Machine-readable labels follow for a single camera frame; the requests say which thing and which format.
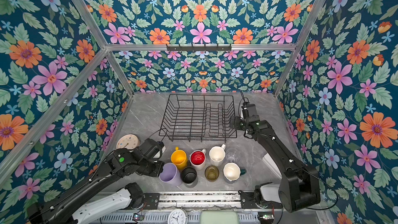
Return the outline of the yellow mug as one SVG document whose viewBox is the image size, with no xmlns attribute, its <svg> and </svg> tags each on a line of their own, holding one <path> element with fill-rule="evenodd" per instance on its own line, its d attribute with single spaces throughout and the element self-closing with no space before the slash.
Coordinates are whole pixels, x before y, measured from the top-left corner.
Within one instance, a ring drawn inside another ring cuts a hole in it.
<svg viewBox="0 0 398 224">
<path fill-rule="evenodd" d="M 188 156 L 185 151 L 179 147 L 176 147 L 175 151 L 171 155 L 171 162 L 179 171 L 182 171 L 188 166 Z"/>
</svg>

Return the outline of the lavender plastic cup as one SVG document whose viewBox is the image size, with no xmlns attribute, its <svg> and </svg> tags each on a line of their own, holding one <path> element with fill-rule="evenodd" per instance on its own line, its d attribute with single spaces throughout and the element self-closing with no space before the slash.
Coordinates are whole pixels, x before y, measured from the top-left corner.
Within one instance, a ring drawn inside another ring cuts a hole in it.
<svg viewBox="0 0 398 224">
<path fill-rule="evenodd" d="M 182 184 L 180 171 L 173 163 L 166 163 L 163 166 L 163 171 L 159 175 L 159 179 L 167 184 L 179 186 Z"/>
</svg>

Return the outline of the black mug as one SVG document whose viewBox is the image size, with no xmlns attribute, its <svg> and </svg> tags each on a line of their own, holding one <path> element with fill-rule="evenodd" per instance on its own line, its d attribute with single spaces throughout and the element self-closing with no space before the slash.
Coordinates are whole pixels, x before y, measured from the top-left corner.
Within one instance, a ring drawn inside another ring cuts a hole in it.
<svg viewBox="0 0 398 224">
<path fill-rule="evenodd" d="M 197 171 L 193 167 L 186 167 L 180 173 L 181 180 L 186 184 L 191 184 L 197 179 Z"/>
</svg>

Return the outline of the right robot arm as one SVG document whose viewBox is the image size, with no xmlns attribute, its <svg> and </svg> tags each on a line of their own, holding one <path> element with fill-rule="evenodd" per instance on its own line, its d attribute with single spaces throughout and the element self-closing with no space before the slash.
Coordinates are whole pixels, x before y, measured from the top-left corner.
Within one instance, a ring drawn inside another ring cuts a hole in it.
<svg viewBox="0 0 398 224">
<path fill-rule="evenodd" d="M 318 172 L 313 166 L 305 165 L 282 143 L 271 124 L 260 120 L 257 116 L 241 119 L 235 117 L 230 121 L 230 127 L 244 131 L 257 141 L 270 155 L 281 173 L 278 187 L 266 184 L 270 193 L 264 197 L 275 195 L 275 202 L 280 202 L 289 212 L 295 212 L 321 201 Z"/>
</svg>

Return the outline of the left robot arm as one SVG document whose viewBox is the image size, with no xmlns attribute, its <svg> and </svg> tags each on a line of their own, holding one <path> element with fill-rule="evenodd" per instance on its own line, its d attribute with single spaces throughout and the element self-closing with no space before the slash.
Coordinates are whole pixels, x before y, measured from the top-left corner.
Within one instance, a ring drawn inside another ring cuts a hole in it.
<svg viewBox="0 0 398 224">
<path fill-rule="evenodd" d="M 89 203 L 107 186 L 125 176 L 159 177 L 164 162 L 159 158 L 163 142 L 146 139 L 132 150 L 118 148 L 112 151 L 91 175 L 46 203 L 34 203 L 28 210 L 30 224 L 89 224 L 114 211 L 130 207 L 141 208 L 145 195 L 137 183 L 129 183 L 116 193 Z"/>
</svg>

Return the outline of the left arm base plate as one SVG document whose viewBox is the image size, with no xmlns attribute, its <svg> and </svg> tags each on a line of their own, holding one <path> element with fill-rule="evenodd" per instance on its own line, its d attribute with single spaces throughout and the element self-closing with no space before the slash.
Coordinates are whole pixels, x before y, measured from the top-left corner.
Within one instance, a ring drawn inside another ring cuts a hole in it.
<svg viewBox="0 0 398 224">
<path fill-rule="evenodd" d="M 134 197 L 131 203 L 127 205 L 126 210 L 154 210 L 158 209 L 160 202 L 159 193 L 143 193 Z"/>
</svg>

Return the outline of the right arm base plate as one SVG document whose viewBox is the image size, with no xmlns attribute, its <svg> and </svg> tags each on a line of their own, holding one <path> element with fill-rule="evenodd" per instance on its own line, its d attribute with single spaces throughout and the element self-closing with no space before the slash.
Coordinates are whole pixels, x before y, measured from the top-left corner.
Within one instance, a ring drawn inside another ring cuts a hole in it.
<svg viewBox="0 0 398 224">
<path fill-rule="evenodd" d="M 282 209 L 282 205 L 274 201 L 266 201 L 263 199 L 258 190 L 255 191 L 242 191 L 239 190 L 241 208 L 243 209 Z"/>
</svg>

